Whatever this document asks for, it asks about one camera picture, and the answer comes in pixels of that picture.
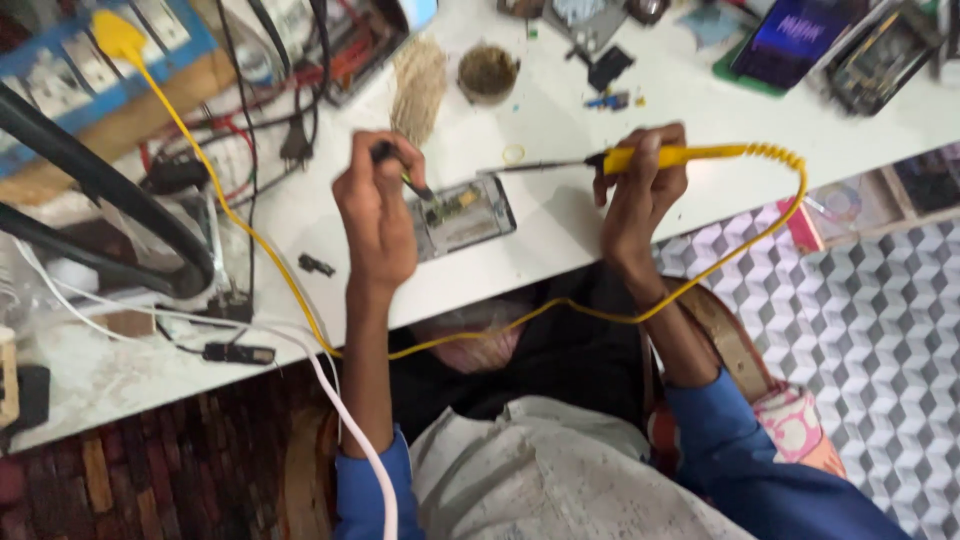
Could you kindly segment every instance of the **white shirt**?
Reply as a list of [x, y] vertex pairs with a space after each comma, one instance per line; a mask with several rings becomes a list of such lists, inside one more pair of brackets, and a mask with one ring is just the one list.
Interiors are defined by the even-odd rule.
[[447, 409], [410, 449], [427, 538], [752, 539], [643, 463], [617, 418], [529, 396], [493, 422]]

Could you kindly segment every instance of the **yellow coiled cable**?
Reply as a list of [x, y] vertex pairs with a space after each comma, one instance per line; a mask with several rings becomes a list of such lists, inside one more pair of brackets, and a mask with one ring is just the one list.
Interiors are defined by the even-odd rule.
[[[163, 94], [163, 90], [156, 84], [154, 78], [151, 77], [150, 73], [147, 71], [147, 67], [143, 62], [143, 58], [140, 56], [140, 50], [142, 49], [146, 39], [144, 36], [139, 34], [136, 29], [130, 25], [130, 23], [124, 21], [117, 15], [109, 11], [98, 11], [94, 15], [94, 25], [93, 25], [94, 35], [97, 38], [98, 44], [100, 47], [110, 56], [115, 58], [121, 58], [126, 61], [129, 61], [133, 64], [136, 69], [143, 75], [143, 78], [150, 85], [150, 88], [156, 94], [156, 97], [160, 100], [160, 103], [163, 104], [163, 107], [170, 112], [170, 116], [173, 118], [174, 122], [177, 124], [177, 127], [180, 128], [180, 131], [183, 133], [183, 137], [186, 138], [187, 142], [190, 143], [190, 146], [193, 148], [193, 151], [197, 154], [197, 157], [200, 161], [203, 162], [204, 167], [206, 167], [207, 172], [210, 175], [210, 181], [213, 183], [213, 187], [217, 192], [217, 199], [220, 201], [220, 206], [224, 209], [224, 213], [227, 217], [235, 223], [238, 227], [243, 229], [247, 234], [253, 237], [256, 240], [256, 243], [263, 248], [263, 251], [267, 253], [270, 257], [270, 260], [274, 262], [276, 268], [280, 271], [280, 274], [283, 276], [283, 279], [287, 282], [287, 286], [290, 287], [290, 290], [294, 293], [294, 297], [297, 299], [297, 304], [300, 305], [300, 309], [303, 311], [303, 315], [306, 317], [307, 323], [310, 325], [310, 330], [313, 332], [314, 337], [317, 338], [317, 341], [321, 346], [326, 349], [332, 356], [343, 357], [343, 355], [330, 346], [326, 342], [323, 335], [320, 332], [320, 328], [317, 325], [317, 321], [313, 316], [313, 313], [310, 311], [309, 306], [306, 303], [306, 300], [303, 298], [303, 294], [297, 287], [296, 282], [294, 282], [293, 277], [290, 276], [289, 271], [287, 271], [286, 266], [277, 256], [274, 249], [267, 243], [263, 237], [260, 236], [254, 229], [248, 226], [240, 217], [233, 212], [227, 203], [227, 199], [224, 196], [224, 190], [220, 186], [220, 179], [217, 176], [216, 171], [213, 169], [213, 165], [210, 164], [210, 160], [204, 154], [204, 150], [197, 144], [197, 140], [190, 134], [190, 131], [183, 124], [183, 120], [180, 118], [180, 115], [177, 114], [177, 111], [174, 110], [173, 106], [170, 105], [170, 102], [167, 100], [167, 97]], [[726, 152], [718, 154], [716, 156], [711, 156], [709, 154], [702, 154], [697, 157], [729, 157], [737, 154], [747, 155], [747, 156], [764, 156], [772, 160], [778, 160], [788, 167], [797, 171], [800, 175], [800, 187], [797, 189], [797, 195], [794, 197], [793, 202], [790, 204], [790, 207], [787, 209], [783, 215], [775, 221], [770, 227], [764, 230], [762, 233], [746, 241], [740, 247], [726, 254], [723, 258], [713, 263], [707, 270], [704, 270], [699, 275], [694, 277], [692, 280], [684, 283], [680, 288], [673, 291], [669, 296], [661, 300], [656, 306], [648, 309], [646, 312], [638, 316], [630, 315], [619, 315], [615, 313], [606, 313], [604, 311], [599, 311], [586, 306], [581, 306], [569, 298], [556, 298], [547, 302], [543, 306], [534, 309], [533, 311], [527, 313], [526, 315], [516, 319], [514, 322], [510, 323], [506, 327], [495, 331], [464, 331], [460, 333], [455, 333], [447, 337], [442, 337], [440, 339], [434, 339], [432, 341], [427, 341], [425, 343], [420, 343], [409, 349], [404, 349], [398, 353], [392, 353], [388, 355], [388, 358], [395, 360], [397, 358], [403, 358], [404, 356], [411, 355], [413, 353], [424, 351], [448, 343], [450, 341], [455, 341], [457, 339], [478, 339], [481, 337], [492, 337], [504, 331], [512, 330], [523, 323], [533, 319], [534, 317], [544, 313], [548, 309], [554, 306], [566, 305], [570, 306], [577, 311], [585, 313], [587, 315], [597, 317], [599, 319], [604, 319], [614, 323], [636, 325], [642, 323], [643, 321], [649, 319], [658, 311], [663, 309], [666, 305], [670, 304], [676, 300], [680, 295], [684, 294], [690, 287], [697, 284], [703, 278], [708, 276], [710, 273], [720, 268], [723, 264], [731, 260], [732, 258], [740, 255], [745, 252], [750, 246], [757, 243], [762, 237], [772, 234], [775, 230], [779, 229], [783, 224], [786, 223], [790, 216], [793, 215], [793, 212], [797, 211], [800, 207], [801, 201], [804, 199], [806, 194], [806, 168], [804, 165], [803, 158], [798, 157], [793, 152], [790, 152], [784, 148], [781, 148], [774, 144], [768, 143], [751, 143], [744, 145], [742, 148], [736, 148], [731, 151], [731, 146], [724, 147]], [[705, 149], [698, 149], [699, 152], [703, 153]]]

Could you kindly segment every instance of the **geometric patterned floor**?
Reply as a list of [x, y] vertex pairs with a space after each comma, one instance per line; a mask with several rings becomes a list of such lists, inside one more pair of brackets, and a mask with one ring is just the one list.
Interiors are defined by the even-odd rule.
[[[662, 242], [660, 270], [693, 276], [779, 215]], [[915, 538], [960, 540], [960, 222], [806, 257], [783, 228], [705, 285], [814, 392], [850, 481]]]

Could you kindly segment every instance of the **phone screen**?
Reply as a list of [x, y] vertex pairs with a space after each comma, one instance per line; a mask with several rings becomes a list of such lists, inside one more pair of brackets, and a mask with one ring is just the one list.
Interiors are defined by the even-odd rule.
[[791, 88], [851, 24], [841, 0], [778, 0], [731, 65], [738, 75]]

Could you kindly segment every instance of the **yellow soldering iron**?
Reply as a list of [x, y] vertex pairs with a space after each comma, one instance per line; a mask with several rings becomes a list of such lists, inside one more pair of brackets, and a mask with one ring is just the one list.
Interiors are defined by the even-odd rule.
[[[735, 158], [750, 154], [751, 144], [727, 144], [723, 146], [661, 146], [660, 168], [665, 169], [675, 165], [682, 165], [690, 160], [715, 160], [718, 158]], [[594, 154], [585, 160], [567, 161], [538, 161], [509, 165], [494, 169], [483, 169], [478, 174], [515, 173], [522, 171], [542, 171], [569, 167], [574, 165], [589, 165], [596, 169], [603, 167], [604, 174], [627, 172], [630, 160], [634, 157], [633, 148], [608, 148], [599, 154]]]

